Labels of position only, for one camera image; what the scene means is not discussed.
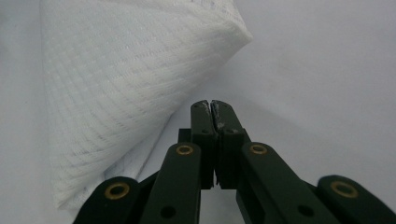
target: white background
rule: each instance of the white background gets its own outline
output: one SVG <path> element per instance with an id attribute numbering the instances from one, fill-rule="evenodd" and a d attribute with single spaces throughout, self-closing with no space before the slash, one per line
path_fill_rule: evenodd
<path id="1" fill-rule="evenodd" d="M 396 210 L 396 2 L 237 0 L 254 40 L 169 121 L 157 171 L 189 107 L 231 104 L 254 141 L 312 184 L 348 176 Z M 38 0 L 0 0 L 0 223 L 72 223 L 51 201 Z M 203 191 L 201 223 L 244 223 L 234 191 Z"/>

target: textured white fabric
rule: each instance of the textured white fabric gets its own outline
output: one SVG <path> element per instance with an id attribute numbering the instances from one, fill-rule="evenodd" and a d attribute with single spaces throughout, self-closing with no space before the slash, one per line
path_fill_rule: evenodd
<path id="1" fill-rule="evenodd" d="M 42 0 L 55 205 L 136 177 L 194 87 L 251 39 L 233 0 Z"/>

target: metal rivet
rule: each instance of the metal rivet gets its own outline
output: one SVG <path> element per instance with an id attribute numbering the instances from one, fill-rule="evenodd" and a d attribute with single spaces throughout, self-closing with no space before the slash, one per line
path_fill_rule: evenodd
<path id="1" fill-rule="evenodd" d="M 176 152 L 182 156 L 190 155 L 193 151 L 194 149 L 189 146 L 181 146 L 176 149 Z"/>
<path id="2" fill-rule="evenodd" d="M 262 145 L 252 145 L 250 151 L 254 154 L 264 155 L 268 152 L 268 149 Z"/>
<path id="3" fill-rule="evenodd" d="M 345 198 L 357 198 L 359 195 L 358 191 L 352 185 L 343 181 L 333 181 L 330 187 L 334 192 Z"/>
<path id="4" fill-rule="evenodd" d="M 107 187 L 105 196 L 109 200 L 118 200 L 129 193 L 129 185 L 125 182 L 117 182 Z"/>

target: white towel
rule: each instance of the white towel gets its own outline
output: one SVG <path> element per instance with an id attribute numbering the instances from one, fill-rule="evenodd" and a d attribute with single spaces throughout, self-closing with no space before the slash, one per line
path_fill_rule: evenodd
<path id="1" fill-rule="evenodd" d="M 233 0 L 42 0 L 54 202 L 137 177 L 171 114 L 251 39 Z"/>

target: white surface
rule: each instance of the white surface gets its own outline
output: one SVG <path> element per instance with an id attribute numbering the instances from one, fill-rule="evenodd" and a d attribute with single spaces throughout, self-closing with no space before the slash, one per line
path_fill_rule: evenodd
<path id="1" fill-rule="evenodd" d="M 189 127 L 190 104 L 220 99 L 300 178 L 348 176 L 395 211 L 395 3 L 236 3 L 253 42 L 172 116 L 140 178 Z M 37 2 L 0 1 L 1 223 L 71 223 L 75 215 L 56 211 L 49 194 L 38 24 Z M 201 210 L 201 223 L 243 223 L 233 192 L 204 191 Z"/>
<path id="2" fill-rule="evenodd" d="M 233 0 L 42 0 L 57 207 L 136 178 L 169 117 L 250 40 Z"/>

